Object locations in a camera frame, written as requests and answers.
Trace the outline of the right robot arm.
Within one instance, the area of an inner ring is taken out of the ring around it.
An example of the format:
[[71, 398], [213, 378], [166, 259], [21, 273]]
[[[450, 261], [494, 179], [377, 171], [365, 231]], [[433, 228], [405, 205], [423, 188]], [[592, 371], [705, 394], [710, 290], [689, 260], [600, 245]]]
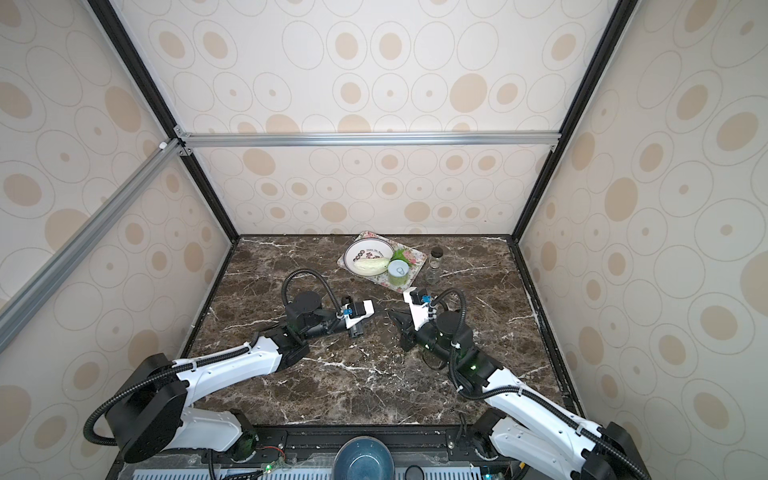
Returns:
[[552, 479], [649, 478], [623, 427], [602, 426], [568, 411], [483, 352], [467, 325], [461, 290], [433, 297], [411, 287], [403, 299], [408, 309], [389, 313], [401, 331], [402, 349], [419, 346], [439, 358], [460, 397], [483, 401], [499, 414], [486, 434], [492, 454], [520, 460]]

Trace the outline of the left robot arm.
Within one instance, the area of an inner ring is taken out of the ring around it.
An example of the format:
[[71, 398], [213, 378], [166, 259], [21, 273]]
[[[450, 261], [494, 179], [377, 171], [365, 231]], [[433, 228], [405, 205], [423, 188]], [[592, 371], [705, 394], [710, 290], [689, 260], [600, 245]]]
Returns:
[[260, 447], [247, 417], [238, 410], [199, 409], [196, 402], [292, 367], [308, 355], [313, 339], [343, 332], [359, 336], [375, 313], [373, 301], [339, 298], [310, 268], [291, 272], [280, 296], [284, 317], [240, 346], [193, 358], [145, 358], [85, 420], [84, 440], [118, 448], [126, 463], [140, 463], [167, 450], [208, 450], [235, 462], [251, 459]]

